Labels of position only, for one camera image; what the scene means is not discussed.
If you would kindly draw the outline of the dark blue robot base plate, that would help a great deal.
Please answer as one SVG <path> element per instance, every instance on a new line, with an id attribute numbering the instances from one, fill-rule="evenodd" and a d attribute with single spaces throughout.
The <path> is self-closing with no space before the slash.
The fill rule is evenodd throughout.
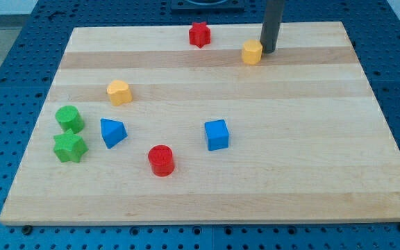
<path id="1" fill-rule="evenodd" d="M 171 0 L 172 12 L 244 10 L 245 0 Z"/>

